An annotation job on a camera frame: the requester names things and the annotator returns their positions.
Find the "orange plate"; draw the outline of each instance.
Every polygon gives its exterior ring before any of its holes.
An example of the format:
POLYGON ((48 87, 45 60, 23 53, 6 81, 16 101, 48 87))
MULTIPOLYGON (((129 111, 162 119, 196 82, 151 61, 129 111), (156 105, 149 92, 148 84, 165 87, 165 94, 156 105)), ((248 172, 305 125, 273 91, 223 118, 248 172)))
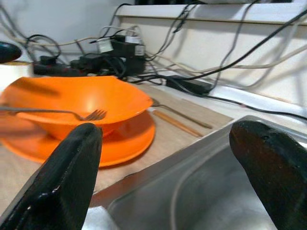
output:
MULTIPOLYGON (((11 107, 71 110, 81 116, 96 109, 105 110, 104 119, 90 121, 103 128, 104 136, 152 104, 146 93, 112 76, 20 78, 4 90, 1 100, 11 107)), ((84 123, 71 114, 18 113, 18 116, 35 122, 58 139, 64 139, 84 123)))
MULTIPOLYGON (((147 111, 125 121, 118 130, 103 138, 99 167, 140 155, 151 144, 154 134, 154 121, 147 111)), ((12 152, 40 163, 60 143, 37 125, 16 116, 0 116, 0 139, 12 152)))

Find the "white wall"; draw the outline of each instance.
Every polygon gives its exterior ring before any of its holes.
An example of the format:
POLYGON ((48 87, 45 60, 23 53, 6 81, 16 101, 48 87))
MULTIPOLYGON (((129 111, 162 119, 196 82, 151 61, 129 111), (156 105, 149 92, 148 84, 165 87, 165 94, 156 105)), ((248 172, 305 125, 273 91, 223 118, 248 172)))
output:
MULTIPOLYGON (((163 43, 171 22, 172 19, 168 18, 122 17, 123 27, 134 24, 140 26, 147 50, 152 52, 156 52, 163 43)), ((196 69, 219 66, 230 49, 237 26, 238 22, 190 20, 184 25, 184 29, 177 34, 173 44, 163 55, 196 69)), ((239 58, 279 26, 276 23, 245 23, 239 36, 238 45, 230 60, 239 58)), ((240 64, 270 63, 274 60, 279 47, 284 43, 284 37, 288 35, 290 30, 289 27, 279 33, 240 64)), ((305 44, 307 44, 307 26, 302 25, 298 27, 297 33, 284 54, 305 44)), ((307 107, 307 51, 272 68, 270 72, 263 69, 231 69, 224 71, 222 78, 249 85, 264 74, 267 75, 265 81, 257 88, 251 89, 251 92, 307 107)))
MULTIPOLYGON (((43 34, 65 43, 98 36, 99 29, 109 24, 116 7, 122 3, 133 4, 134 0, 2 0, 1 3, 26 36, 43 34)), ((1 26, 0 40, 12 42, 1 26)), ((96 46, 89 45, 88 41, 82 42, 82 46, 87 51, 96 51, 96 46)), ((64 46, 63 50, 75 53, 67 56, 69 60, 80 54, 76 45, 64 46)), ((29 58, 24 53, 20 60, 29 58)))

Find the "stainless steel sink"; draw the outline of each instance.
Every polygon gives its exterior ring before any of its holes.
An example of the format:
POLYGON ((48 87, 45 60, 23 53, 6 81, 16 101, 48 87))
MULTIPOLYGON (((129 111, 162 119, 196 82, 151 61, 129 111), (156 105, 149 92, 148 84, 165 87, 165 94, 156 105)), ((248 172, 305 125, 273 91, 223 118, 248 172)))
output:
MULTIPOLYGON (((307 143, 303 134, 256 117, 244 119, 264 122, 307 143)), ((230 128, 231 125, 96 194, 92 206, 106 206, 123 230, 168 230, 171 200, 182 180, 175 200, 177 229, 276 230, 230 150, 230 128)))

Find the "white cable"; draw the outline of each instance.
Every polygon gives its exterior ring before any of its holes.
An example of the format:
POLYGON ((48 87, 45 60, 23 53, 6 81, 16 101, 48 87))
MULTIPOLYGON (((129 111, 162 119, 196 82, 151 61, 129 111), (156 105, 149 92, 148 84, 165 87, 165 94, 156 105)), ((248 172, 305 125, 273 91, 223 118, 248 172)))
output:
MULTIPOLYGON (((278 65, 278 64, 280 64, 280 63, 282 63, 282 62, 284 62, 286 60, 288 60, 289 58, 291 58, 291 57, 293 57, 293 56, 295 56, 295 55, 297 55, 299 53, 302 53, 305 50, 307 50, 307 45, 301 46, 300 48, 298 48, 298 49, 288 53, 287 55, 283 56, 279 60, 274 61, 274 62, 272 62, 270 64, 263 64, 263 65, 236 65, 236 66, 231 67, 230 69, 267 69, 267 68, 271 68, 271 67, 274 67, 274 66, 276 66, 276 65, 278 65)), ((219 66, 217 66, 217 67, 212 67, 212 68, 208 68, 208 69, 195 70, 195 69, 192 69, 192 68, 186 66, 183 63, 178 63, 176 61, 173 61, 172 59, 170 59, 168 57, 164 57, 162 55, 157 55, 157 56, 172 63, 171 65, 165 66, 164 67, 165 69, 169 69, 169 68, 171 68, 173 66, 178 66, 180 69, 183 69, 183 70, 185 70, 187 72, 191 72, 191 73, 206 73, 206 72, 217 70, 217 69, 220 68, 219 66)))
POLYGON ((99 37, 101 37, 101 33, 103 32, 103 30, 107 29, 107 28, 112 28, 112 29, 118 29, 118 30, 125 30, 125 31, 129 31, 129 32, 132 32, 134 34, 138 34, 135 30, 131 30, 131 29, 125 29, 125 28, 121 28, 121 27, 117 27, 117 26, 111 26, 111 25, 108 25, 108 26, 104 26, 100 29, 99 31, 99 37))
MULTIPOLYGON (((288 34, 288 36, 284 39, 283 42, 283 46, 279 49, 276 58, 280 58, 280 56, 282 55, 282 53, 285 51, 285 49, 289 46, 291 40, 293 39, 294 35, 296 34, 297 28, 298 26, 307 18, 307 15, 305 15, 304 17, 302 17, 301 19, 299 19, 296 23, 294 23, 294 25, 292 26, 292 29, 290 31, 290 33, 288 34)), ((262 82, 272 71, 272 67, 270 67, 270 69, 268 69, 259 79, 257 79, 255 82, 251 83, 250 85, 241 85, 238 84, 234 81, 230 81, 230 84, 223 84, 225 86, 228 87, 233 87, 236 89, 241 89, 241 90, 248 90, 249 88, 252 87, 256 87, 259 85, 260 82, 262 82)))
POLYGON ((138 25, 133 25, 132 27, 129 27, 128 29, 131 29, 131 30, 138 29, 137 35, 141 39, 142 45, 144 45, 144 37, 143 37, 142 31, 141 31, 141 28, 138 25))
MULTIPOLYGON (((116 26, 105 26, 105 27, 101 28, 99 34, 101 34, 101 32, 104 29, 106 29, 106 28, 114 28, 114 29, 118 29, 118 30, 125 30, 125 31, 129 31, 129 32, 133 32, 134 34, 137 34, 141 38, 141 40, 142 40, 142 35, 140 33, 136 32, 135 30, 125 29, 125 28, 116 27, 116 26)), ((3 30, 4 34, 8 38, 10 38, 11 40, 13 40, 15 42, 18 42, 18 43, 22 43, 22 44, 26 43, 26 41, 24 39, 20 39, 20 38, 12 36, 9 33, 9 31, 6 30, 5 28, 2 28, 2 30, 3 30)), ((85 41, 85 40, 97 40, 99 37, 86 37, 86 38, 82 38, 82 39, 77 39, 77 42, 82 42, 82 41, 85 41)), ((76 41, 62 43, 62 44, 59 44, 59 46, 68 46, 68 45, 72 45, 72 44, 76 44, 76 41)), ((36 46, 56 46, 55 44, 49 44, 49 43, 38 43, 38 42, 32 43, 32 42, 29 42, 29 46, 31 46, 31 45, 36 45, 36 46)))
MULTIPOLYGON (((22 43, 25 44, 26 41, 24 39, 20 39, 17 37, 12 36, 5 28, 2 28, 4 34, 10 38, 11 40, 18 42, 18 43, 22 43)), ((90 40, 90 39, 98 39, 98 37, 86 37, 86 38, 82 38, 82 39, 77 39, 78 42, 82 42, 85 40, 90 40)), ((76 44, 76 41, 71 41, 71 42, 67 42, 67 43, 62 43, 59 44, 59 46, 68 46, 68 45, 72 45, 72 44, 76 44)), ((49 44, 49 43, 39 43, 39 42, 29 42, 29 45, 36 45, 36 46, 56 46, 55 44, 49 44)))

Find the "metal fork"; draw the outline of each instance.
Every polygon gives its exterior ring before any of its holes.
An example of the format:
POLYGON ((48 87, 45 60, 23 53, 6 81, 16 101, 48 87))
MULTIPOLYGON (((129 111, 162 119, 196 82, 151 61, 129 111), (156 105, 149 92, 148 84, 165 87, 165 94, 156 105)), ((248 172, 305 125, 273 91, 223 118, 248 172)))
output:
POLYGON ((99 110, 99 109, 96 109, 94 112, 89 114, 87 117, 80 116, 79 114, 77 114, 73 111, 69 111, 69 110, 16 108, 16 107, 8 107, 8 106, 0 106, 0 112, 10 112, 10 113, 13 113, 13 114, 20 113, 20 112, 73 114, 80 121, 102 120, 106 116, 106 111, 99 110))
POLYGON ((167 109, 167 110, 173 112, 174 114, 177 114, 177 115, 179 115, 181 117, 184 117, 185 119, 188 119, 188 120, 198 124, 199 126, 202 126, 204 128, 208 128, 208 129, 212 129, 213 128, 212 125, 209 125, 209 124, 204 123, 202 121, 196 120, 196 119, 194 119, 194 118, 192 118, 190 116, 187 116, 187 115, 185 115, 185 114, 183 114, 183 113, 181 113, 181 112, 179 112, 179 111, 177 111, 177 110, 175 110, 175 109, 173 109, 173 108, 171 108, 171 107, 169 107, 169 106, 167 106, 165 104, 161 104, 157 99, 152 98, 152 101, 153 101, 153 104, 152 104, 153 107, 162 107, 164 109, 167 109))

